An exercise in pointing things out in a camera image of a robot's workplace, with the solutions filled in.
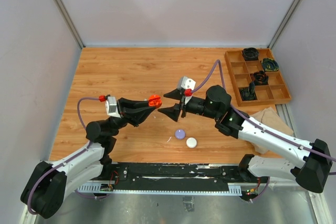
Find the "orange earbud charging case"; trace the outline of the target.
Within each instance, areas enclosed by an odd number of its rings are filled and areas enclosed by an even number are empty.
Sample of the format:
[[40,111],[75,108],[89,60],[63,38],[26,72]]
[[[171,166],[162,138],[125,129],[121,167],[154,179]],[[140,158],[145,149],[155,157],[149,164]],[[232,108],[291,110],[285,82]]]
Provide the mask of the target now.
[[162,105],[161,97],[157,94],[151,95],[148,99],[148,105],[158,109]]

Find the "purple earbud charging case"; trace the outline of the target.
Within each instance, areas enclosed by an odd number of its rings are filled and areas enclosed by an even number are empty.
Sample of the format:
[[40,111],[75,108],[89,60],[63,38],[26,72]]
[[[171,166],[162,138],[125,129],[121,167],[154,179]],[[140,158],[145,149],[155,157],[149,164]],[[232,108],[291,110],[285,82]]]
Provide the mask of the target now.
[[186,137],[186,133],[182,129],[176,130],[174,135],[175,135],[175,138],[178,139],[178,140],[182,140]]

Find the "white earbud charging case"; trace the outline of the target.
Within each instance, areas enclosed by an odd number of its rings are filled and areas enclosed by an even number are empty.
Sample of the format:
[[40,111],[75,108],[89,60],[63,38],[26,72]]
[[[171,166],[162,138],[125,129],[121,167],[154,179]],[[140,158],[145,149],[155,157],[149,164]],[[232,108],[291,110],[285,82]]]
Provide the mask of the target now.
[[188,148],[195,148],[197,146],[197,140],[193,137],[189,137],[186,140],[186,145]]

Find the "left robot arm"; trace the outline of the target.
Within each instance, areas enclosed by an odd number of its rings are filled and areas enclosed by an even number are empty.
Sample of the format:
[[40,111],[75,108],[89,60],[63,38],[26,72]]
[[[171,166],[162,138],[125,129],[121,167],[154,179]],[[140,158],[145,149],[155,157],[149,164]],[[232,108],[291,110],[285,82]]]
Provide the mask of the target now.
[[56,162],[41,161],[35,166],[20,197],[30,214],[48,219],[82,184],[95,177],[108,179],[112,175],[109,153],[114,148],[115,136],[128,124],[139,126],[162,104],[157,94],[142,101],[111,95],[96,99],[105,103],[108,118],[82,125],[88,140],[82,148]]

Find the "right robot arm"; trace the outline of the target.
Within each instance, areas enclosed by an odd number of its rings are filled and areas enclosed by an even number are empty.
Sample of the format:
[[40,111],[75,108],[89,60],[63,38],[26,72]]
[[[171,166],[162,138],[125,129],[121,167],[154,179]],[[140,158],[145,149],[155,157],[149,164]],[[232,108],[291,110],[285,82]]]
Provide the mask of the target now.
[[313,193],[323,192],[333,162],[325,141],[302,140],[262,124],[234,108],[231,96],[219,85],[208,88],[203,99],[194,97],[192,93],[183,89],[166,93],[164,97],[179,100],[179,103],[161,108],[159,112],[173,121],[186,117],[187,113],[213,119],[220,133],[263,146],[281,156],[276,159],[246,154],[238,166],[238,177],[242,181],[277,177],[293,180]]

